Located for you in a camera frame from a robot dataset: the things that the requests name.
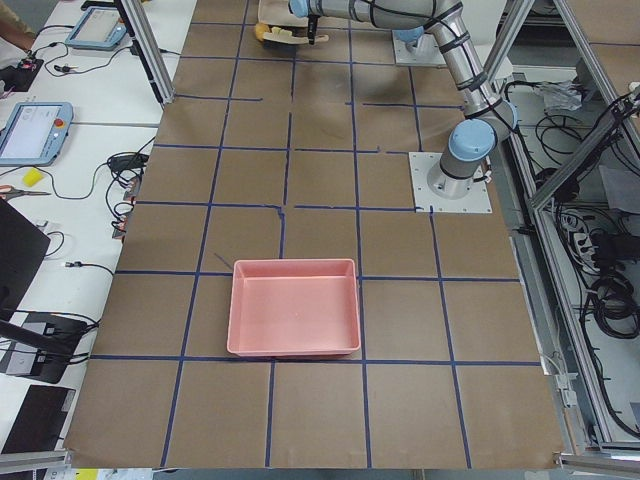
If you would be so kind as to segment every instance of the robotic arm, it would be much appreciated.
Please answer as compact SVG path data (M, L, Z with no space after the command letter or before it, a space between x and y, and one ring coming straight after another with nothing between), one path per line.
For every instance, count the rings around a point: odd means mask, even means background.
M449 72L464 96L464 115L449 138L437 169L429 173L432 189L445 198L461 198L478 164L516 127L514 107L495 94L462 20L459 0L290 0L291 12L309 18L313 43L319 17L370 22L391 29L411 43L433 35Z

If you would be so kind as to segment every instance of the pink tray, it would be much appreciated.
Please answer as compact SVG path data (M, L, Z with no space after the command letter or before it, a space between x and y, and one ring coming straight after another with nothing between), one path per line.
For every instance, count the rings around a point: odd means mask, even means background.
M353 260L239 260L227 350L240 356L345 355L360 348Z

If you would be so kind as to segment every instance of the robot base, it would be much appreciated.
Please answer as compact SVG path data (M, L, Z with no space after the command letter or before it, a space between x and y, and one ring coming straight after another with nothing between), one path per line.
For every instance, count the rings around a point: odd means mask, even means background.
M440 153L411 152L409 165L411 167L411 183L413 184L413 198L418 212L429 213L492 213L491 201L484 182L471 183L469 193L463 198L450 200L435 193L427 182L429 171L440 161ZM478 168L477 176L482 175Z

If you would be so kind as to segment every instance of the black monitor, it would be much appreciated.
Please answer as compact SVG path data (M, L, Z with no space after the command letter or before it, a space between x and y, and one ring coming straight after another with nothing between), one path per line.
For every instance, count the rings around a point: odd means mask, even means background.
M1 347L0 372L57 383L87 325L47 313L30 313L22 327L9 323L48 247L49 237L0 199L0 337L12 340Z

